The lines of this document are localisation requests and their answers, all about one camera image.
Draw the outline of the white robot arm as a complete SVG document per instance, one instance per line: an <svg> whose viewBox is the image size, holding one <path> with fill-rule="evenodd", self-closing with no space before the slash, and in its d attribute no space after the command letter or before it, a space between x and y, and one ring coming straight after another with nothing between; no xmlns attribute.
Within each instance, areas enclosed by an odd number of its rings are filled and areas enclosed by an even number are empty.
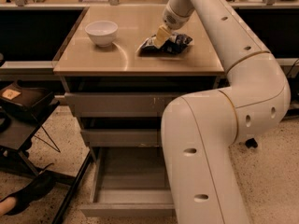
<svg viewBox="0 0 299 224"><path fill-rule="evenodd" d="M197 14L229 84L164 110L162 146L178 224L250 224L228 147L276 127L291 100L277 60L225 0L169 0L168 31Z"/></svg>

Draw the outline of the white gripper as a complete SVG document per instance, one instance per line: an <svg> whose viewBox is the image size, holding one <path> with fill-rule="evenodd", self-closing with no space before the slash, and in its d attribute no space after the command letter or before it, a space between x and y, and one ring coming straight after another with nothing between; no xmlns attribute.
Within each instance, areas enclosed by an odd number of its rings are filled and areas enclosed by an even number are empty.
<svg viewBox="0 0 299 224"><path fill-rule="evenodd" d="M163 22L165 25L161 25L158 28L156 36L153 40L153 45L159 49L171 36L172 30L178 30L184 26L189 20L189 17L183 17L173 11L173 9L167 5L163 13Z"/></svg>

